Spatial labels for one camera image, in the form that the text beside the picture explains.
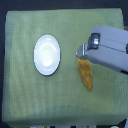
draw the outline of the white plate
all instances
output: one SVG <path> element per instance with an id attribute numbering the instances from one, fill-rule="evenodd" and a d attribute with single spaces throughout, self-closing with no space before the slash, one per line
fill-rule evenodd
<path id="1" fill-rule="evenodd" d="M 34 49 L 34 63 L 42 75 L 51 75 L 59 66 L 60 48 L 57 40 L 51 35 L 42 36 Z"/>

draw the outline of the orange object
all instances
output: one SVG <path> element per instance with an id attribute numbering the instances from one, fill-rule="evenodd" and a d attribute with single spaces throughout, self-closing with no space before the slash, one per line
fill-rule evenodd
<path id="1" fill-rule="evenodd" d="M 78 68 L 83 83 L 88 88 L 89 91 L 92 89 L 92 73 L 91 66 L 88 63 L 88 60 L 78 59 Z"/>

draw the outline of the dark floor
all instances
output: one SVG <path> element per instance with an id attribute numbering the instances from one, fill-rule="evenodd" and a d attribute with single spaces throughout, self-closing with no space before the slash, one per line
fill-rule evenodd
<path id="1" fill-rule="evenodd" d="M 124 25 L 128 26 L 128 0 L 0 0 L 0 115 L 2 113 L 4 74 L 4 26 L 7 11 L 89 8 L 121 8 L 124 16 Z M 0 128 L 8 128 L 8 126 L 0 122 Z"/>

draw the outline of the green cloth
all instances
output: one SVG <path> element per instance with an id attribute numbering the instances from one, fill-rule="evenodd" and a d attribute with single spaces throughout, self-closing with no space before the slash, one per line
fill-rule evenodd
<path id="1" fill-rule="evenodd" d="M 10 11 L 6 17 L 2 119 L 10 126 L 117 124 L 128 116 L 128 77 L 91 64 L 93 89 L 84 86 L 75 52 L 91 29 L 123 29 L 120 9 Z M 43 35 L 59 43 L 57 71 L 45 77 L 34 65 Z"/>

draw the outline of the green tablecloth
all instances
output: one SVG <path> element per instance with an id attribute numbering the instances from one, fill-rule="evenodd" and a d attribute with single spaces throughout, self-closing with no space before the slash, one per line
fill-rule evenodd
<path id="1" fill-rule="evenodd" d="M 120 9 L 11 11 L 6 17 L 3 121 L 10 126 L 116 124 L 128 115 L 127 76 L 91 64 L 93 89 L 81 81 L 75 52 L 97 25 L 123 29 Z M 37 40 L 54 36 L 61 61 L 45 77 L 34 65 Z"/>

